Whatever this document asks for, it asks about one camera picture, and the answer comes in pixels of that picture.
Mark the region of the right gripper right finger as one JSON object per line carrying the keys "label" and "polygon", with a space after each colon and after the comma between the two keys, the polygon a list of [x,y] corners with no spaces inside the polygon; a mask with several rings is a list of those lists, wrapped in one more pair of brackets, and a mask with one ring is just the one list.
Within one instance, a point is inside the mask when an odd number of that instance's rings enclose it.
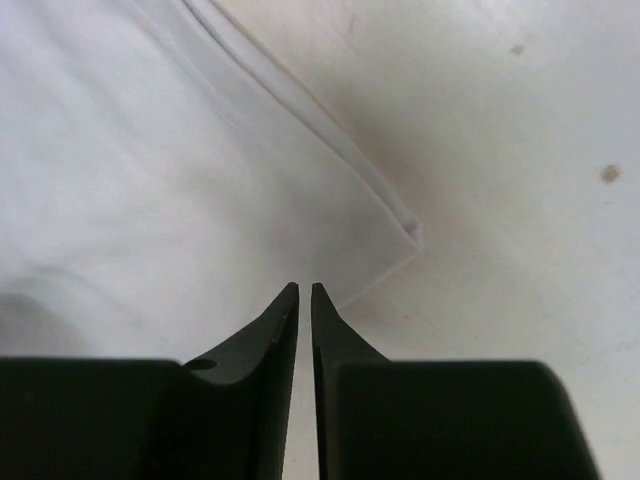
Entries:
{"label": "right gripper right finger", "polygon": [[324,479],[595,479],[569,396],[536,361],[392,361],[311,293]]}

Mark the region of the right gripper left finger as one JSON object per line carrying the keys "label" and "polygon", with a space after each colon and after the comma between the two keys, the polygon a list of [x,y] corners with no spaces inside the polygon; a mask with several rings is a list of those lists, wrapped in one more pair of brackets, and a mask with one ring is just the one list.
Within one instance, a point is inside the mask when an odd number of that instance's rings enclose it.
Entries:
{"label": "right gripper left finger", "polygon": [[278,479],[299,288],[186,362],[5,358],[5,479]]}

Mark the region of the white skirt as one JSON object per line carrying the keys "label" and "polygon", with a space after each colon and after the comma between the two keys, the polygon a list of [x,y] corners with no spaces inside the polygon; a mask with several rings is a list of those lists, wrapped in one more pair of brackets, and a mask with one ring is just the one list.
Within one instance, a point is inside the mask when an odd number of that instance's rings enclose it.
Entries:
{"label": "white skirt", "polygon": [[309,296],[408,261],[416,217],[209,1],[1,5],[1,362],[186,363],[299,288],[283,471],[318,475]]}

